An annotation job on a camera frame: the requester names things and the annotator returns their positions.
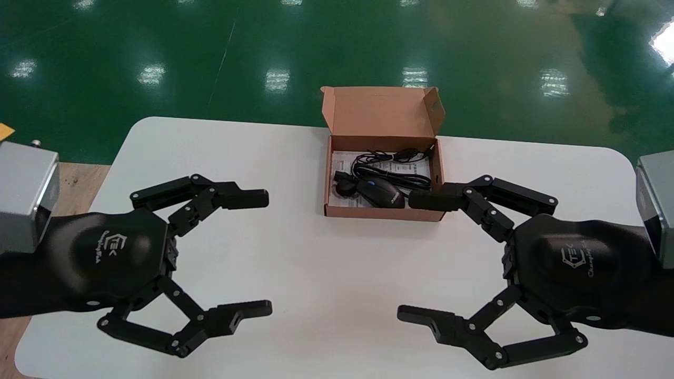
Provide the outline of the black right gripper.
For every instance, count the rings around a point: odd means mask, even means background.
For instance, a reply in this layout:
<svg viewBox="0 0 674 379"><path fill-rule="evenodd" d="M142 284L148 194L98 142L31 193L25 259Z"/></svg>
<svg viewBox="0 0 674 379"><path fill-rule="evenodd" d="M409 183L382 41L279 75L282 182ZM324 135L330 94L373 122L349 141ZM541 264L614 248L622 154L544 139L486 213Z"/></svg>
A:
<svg viewBox="0 0 674 379"><path fill-rule="evenodd" d="M495 205L532 218L514 229ZM556 219L550 216L558 206L556 197L491 175L443 183L438 191L414 190L409 206L463 211L496 242L507 240L504 278L513 285L469 319L409 305L397 310L400 321L429 327L437 343L466 350L487 369L582 350L588 340L570 322L672 337L672 270L660 265L643 226ZM498 345L486 330L524 299L554 335Z"/></svg>

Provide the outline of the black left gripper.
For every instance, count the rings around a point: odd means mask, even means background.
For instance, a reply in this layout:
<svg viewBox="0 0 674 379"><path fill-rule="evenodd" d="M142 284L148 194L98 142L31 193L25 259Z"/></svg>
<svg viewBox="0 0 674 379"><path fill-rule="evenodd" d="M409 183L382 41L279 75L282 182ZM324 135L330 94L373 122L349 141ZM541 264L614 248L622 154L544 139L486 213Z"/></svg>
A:
<svg viewBox="0 0 674 379"><path fill-rule="evenodd" d="M126 214L53 218L34 253L3 254L2 318L113 307L99 319L103 333L185 358L207 339L234 334L240 321L272 314L269 300L203 310L168 277L178 255L173 236L185 236L221 208L265 208L266 190L193 174L133 192L130 201L135 210ZM182 203L168 224L152 213ZM170 334L127 320L133 307L139 310L153 299L152 290L188 317L180 331Z"/></svg>

